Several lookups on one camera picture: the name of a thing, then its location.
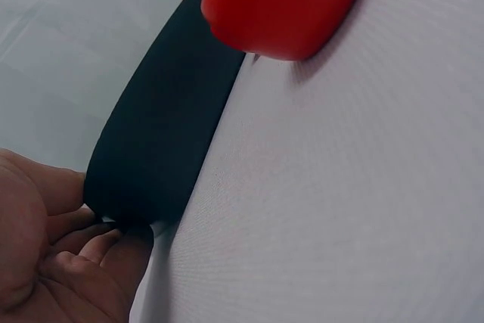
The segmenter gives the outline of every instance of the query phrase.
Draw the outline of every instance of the finger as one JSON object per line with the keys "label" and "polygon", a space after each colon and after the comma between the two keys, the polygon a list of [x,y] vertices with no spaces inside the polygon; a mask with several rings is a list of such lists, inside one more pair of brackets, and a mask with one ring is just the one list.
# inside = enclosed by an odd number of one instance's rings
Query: finger
{"label": "finger", "polygon": [[100,234],[105,234],[113,228],[113,223],[101,223],[89,226],[83,230],[71,232],[52,246],[51,253],[69,251],[70,253],[77,255],[92,238],[95,238]]}
{"label": "finger", "polygon": [[107,251],[101,267],[123,289],[130,303],[146,272],[153,249],[153,231],[149,226],[135,227]]}
{"label": "finger", "polygon": [[[99,322],[106,321],[107,316],[111,318],[109,321],[128,321],[131,305],[125,294],[99,265],[85,257],[69,252],[50,255],[39,264],[39,273],[39,280],[49,288],[59,306],[72,312],[74,318]],[[90,314],[103,312],[104,317],[87,317],[86,309]]]}
{"label": "finger", "polygon": [[0,151],[0,157],[10,161],[34,183],[48,215],[72,212],[82,206],[82,173],[46,166],[11,151]]}
{"label": "finger", "polygon": [[70,232],[82,230],[96,221],[96,215],[89,208],[81,207],[77,211],[50,216],[47,221],[47,236],[51,245]]}
{"label": "finger", "polygon": [[100,234],[90,240],[81,250],[79,256],[84,256],[96,264],[101,264],[107,251],[118,242],[123,234],[120,230],[112,230],[105,234]]}

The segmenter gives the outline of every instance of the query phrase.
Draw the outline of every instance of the black strap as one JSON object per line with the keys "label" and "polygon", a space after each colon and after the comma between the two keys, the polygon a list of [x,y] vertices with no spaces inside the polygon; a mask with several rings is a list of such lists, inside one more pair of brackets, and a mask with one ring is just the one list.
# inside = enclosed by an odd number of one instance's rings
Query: black strap
{"label": "black strap", "polygon": [[85,202],[122,222],[181,218],[244,53],[184,0],[126,86],[92,154]]}

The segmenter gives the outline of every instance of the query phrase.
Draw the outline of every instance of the skin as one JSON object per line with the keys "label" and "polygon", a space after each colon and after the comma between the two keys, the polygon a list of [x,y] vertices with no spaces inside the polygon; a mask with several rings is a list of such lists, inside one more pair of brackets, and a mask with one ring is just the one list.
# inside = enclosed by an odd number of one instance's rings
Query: skin
{"label": "skin", "polygon": [[127,323],[153,246],[82,207],[84,175],[0,150],[0,321]]}

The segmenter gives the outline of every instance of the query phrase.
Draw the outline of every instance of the white fabric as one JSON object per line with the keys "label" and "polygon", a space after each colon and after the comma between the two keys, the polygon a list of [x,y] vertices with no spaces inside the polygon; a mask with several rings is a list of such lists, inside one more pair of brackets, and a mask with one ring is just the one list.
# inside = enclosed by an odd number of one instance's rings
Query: white fabric
{"label": "white fabric", "polygon": [[0,147],[85,169],[179,0],[0,0]]}
{"label": "white fabric", "polygon": [[484,321],[483,62],[484,0],[358,0],[315,59],[248,56],[148,294],[173,323]]}

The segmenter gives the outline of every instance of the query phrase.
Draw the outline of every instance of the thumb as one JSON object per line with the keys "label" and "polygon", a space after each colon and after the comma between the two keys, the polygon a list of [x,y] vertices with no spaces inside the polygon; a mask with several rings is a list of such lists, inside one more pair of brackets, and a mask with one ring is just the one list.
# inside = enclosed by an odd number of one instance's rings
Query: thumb
{"label": "thumb", "polygon": [[0,159],[0,311],[27,299],[45,241],[47,213],[35,185]]}

